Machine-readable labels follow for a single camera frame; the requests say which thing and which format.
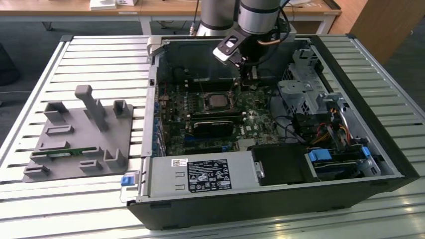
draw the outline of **circuit board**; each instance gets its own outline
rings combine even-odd
[[[205,100],[210,96],[226,96],[228,105],[212,109]],[[278,133],[266,108],[268,97],[262,88],[208,93],[187,93],[181,87],[172,89],[160,97],[167,155],[241,151],[245,147],[238,146],[240,139],[252,139],[254,145],[277,143]],[[188,115],[210,112],[242,112],[242,123],[234,124],[229,136],[196,138],[191,133]]]

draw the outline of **barcode label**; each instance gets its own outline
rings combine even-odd
[[[136,11],[120,11],[119,14],[137,14]]]
[[[188,165],[188,159],[187,158],[176,158],[172,159],[172,167],[180,167]]]

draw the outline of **warning label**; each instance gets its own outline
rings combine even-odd
[[[226,159],[188,162],[188,181],[192,193],[232,189]]]

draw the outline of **slotted aluminum table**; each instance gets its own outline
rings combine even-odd
[[[76,36],[60,42],[0,149],[0,238],[398,238],[425,233],[424,112],[356,39],[321,36],[422,178],[349,209],[172,231],[149,231],[121,202],[121,176],[21,182],[43,130],[47,102],[83,107],[73,90],[91,84],[103,105],[135,108],[129,170],[140,169],[149,64],[147,36]],[[338,91],[332,76],[325,74]],[[124,197],[132,197],[136,191]]]

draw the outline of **gray fixture plate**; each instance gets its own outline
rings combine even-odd
[[[85,156],[68,156],[68,157],[56,157],[53,160],[45,160],[43,163],[35,163],[32,160],[28,164],[28,169],[39,165],[44,165],[49,169],[49,174],[47,176],[28,177],[24,175],[23,181],[40,182],[51,181],[68,178],[81,178],[91,176],[105,176],[123,174],[128,169],[128,155],[129,155],[129,142],[131,142],[131,131],[132,131],[132,115],[133,115],[133,106],[127,105],[131,115],[125,118],[116,118],[113,107],[105,106],[105,121],[108,123],[108,131],[101,132],[93,122],[89,120],[85,114],[85,108],[69,109],[69,112],[61,113],[63,118],[65,119],[64,123],[52,124],[47,120],[43,133],[36,145],[33,152],[41,152],[39,148],[43,143],[49,142],[61,142],[67,141],[69,143],[69,148],[88,148],[88,147],[100,147],[103,151],[108,150],[112,157],[116,157],[116,151],[120,149],[120,152],[124,156],[125,164],[120,167],[109,167],[104,162],[104,154]],[[48,136],[45,134],[47,130],[59,125],[72,125],[73,133],[71,134],[57,134]],[[83,171],[80,169],[80,161],[83,160],[95,160],[101,166],[101,170]]]

